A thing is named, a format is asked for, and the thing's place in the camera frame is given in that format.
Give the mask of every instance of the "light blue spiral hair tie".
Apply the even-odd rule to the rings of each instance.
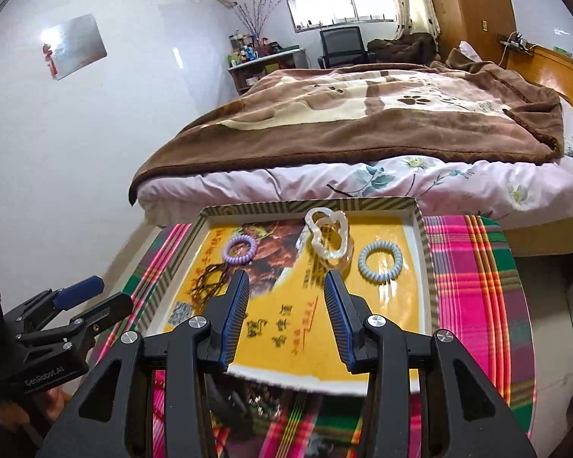
[[[373,252],[377,251],[388,252],[395,259],[395,265],[393,265],[393,268],[386,273],[380,274],[371,272],[370,268],[367,266],[367,258]],[[391,243],[390,241],[374,241],[363,248],[363,251],[361,251],[361,254],[359,255],[359,271],[361,272],[361,275],[374,284],[384,284],[390,280],[396,279],[401,273],[402,268],[403,255],[401,254],[401,250],[399,249],[399,246],[395,243]]]

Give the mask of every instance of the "office chair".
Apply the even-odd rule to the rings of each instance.
[[[323,56],[318,59],[321,69],[370,63],[358,26],[323,30],[321,40]]]

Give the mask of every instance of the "person's hand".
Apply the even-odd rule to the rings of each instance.
[[[46,414],[49,419],[57,420],[66,403],[72,399],[68,393],[60,388],[54,388],[44,393],[46,399]],[[29,424],[30,417],[16,403],[12,401],[0,401],[0,425],[7,429],[14,430],[23,424]]]

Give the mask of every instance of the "window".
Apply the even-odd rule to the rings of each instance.
[[[394,22],[392,0],[286,0],[296,32],[346,22]]]

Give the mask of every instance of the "floor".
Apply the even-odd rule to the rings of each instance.
[[[573,395],[573,326],[558,257],[517,258],[533,326],[537,402],[531,441],[547,457],[567,432]]]
[[[87,301],[84,305],[81,305],[78,308],[79,311],[85,311],[91,308],[93,305],[96,305],[100,301],[105,300],[108,296],[121,292],[125,287],[125,284],[132,276],[138,263],[142,260],[142,257],[150,248],[151,244],[159,234],[159,227],[148,225],[146,223],[141,223],[138,229],[130,236],[128,241],[124,244],[123,248],[117,254],[115,259],[110,264],[110,267],[102,277],[104,280],[104,292],[95,298]],[[68,312],[62,312],[63,314],[67,314],[68,317],[64,315],[63,317],[58,317],[55,319],[56,325],[64,325],[68,322],[68,319],[71,318],[74,314],[72,310]],[[74,392],[78,389],[79,384],[81,382],[81,378],[74,379],[73,381],[66,382],[62,386],[62,388],[70,394],[74,394]]]

